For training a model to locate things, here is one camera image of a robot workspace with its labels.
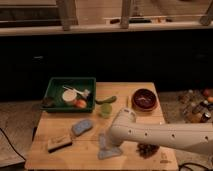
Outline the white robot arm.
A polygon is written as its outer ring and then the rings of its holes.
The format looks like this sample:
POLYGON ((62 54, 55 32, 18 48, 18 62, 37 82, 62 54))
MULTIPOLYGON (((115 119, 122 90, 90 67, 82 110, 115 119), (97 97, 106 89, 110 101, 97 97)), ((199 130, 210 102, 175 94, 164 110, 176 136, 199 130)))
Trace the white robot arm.
POLYGON ((130 141, 213 155, 213 123, 142 124, 130 108, 117 113, 106 138, 112 146, 130 141))

